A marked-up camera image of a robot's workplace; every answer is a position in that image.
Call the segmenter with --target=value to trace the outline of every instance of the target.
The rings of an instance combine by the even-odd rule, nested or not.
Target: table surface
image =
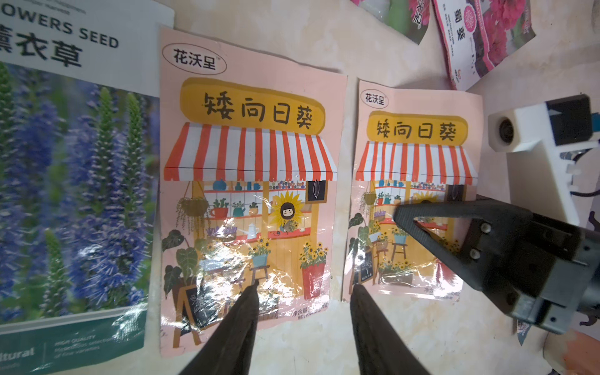
[[[256,51],[347,74],[348,88],[334,224],[332,301],[302,321],[260,331],[251,374],[358,374],[349,305],[340,301],[356,132],[358,79],[390,87],[449,89],[434,13],[420,46],[350,0],[160,0],[175,9],[175,27]],[[600,109],[600,44],[592,0],[532,0],[537,37],[471,88],[486,115],[585,92]],[[508,201],[506,160],[484,142],[479,193]],[[145,347],[64,374],[177,374],[194,356],[160,357],[160,242],[155,241]],[[539,374],[545,333],[532,328],[523,347],[514,323],[483,294],[465,286],[458,302],[375,296],[392,326],[435,374]]]

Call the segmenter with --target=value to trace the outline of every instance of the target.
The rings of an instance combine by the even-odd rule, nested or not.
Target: black cable
[[[595,197],[597,195],[600,195],[600,190],[596,190],[591,193],[579,193],[577,191],[572,191],[571,194],[578,197]]]

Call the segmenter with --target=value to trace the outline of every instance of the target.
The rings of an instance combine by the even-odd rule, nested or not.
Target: pink flowers photo
[[[496,16],[498,27],[509,30],[517,24],[517,20],[525,10],[525,5],[526,0],[491,0],[490,9]]]
[[[508,53],[506,52],[506,31],[496,20],[496,15],[492,12],[484,14],[484,27],[487,33],[490,51],[488,57],[494,65],[498,65],[504,60]]]

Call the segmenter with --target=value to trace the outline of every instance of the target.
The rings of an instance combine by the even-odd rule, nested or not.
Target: red and white striped awning
[[[476,185],[477,172],[461,146],[367,142],[357,181],[430,182]]]
[[[336,181],[319,136],[186,123],[164,167],[166,181]]]

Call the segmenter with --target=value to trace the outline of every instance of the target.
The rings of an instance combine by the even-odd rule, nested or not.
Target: sunflower illustration
[[[412,198],[410,199],[410,202],[412,204],[433,203],[433,202],[437,202],[437,199],[438,199],[437,195],[428,191],[427,193],[416,193],[415,195],[412,196]]]
[[[285,195],[274,196],[273,213],[271,214],[273,218],[271,220],[277,227],[284,226],[290,220],[298,223],[302,215],[300,210],[303,206],[299,194],[290,194],[288,191]]]

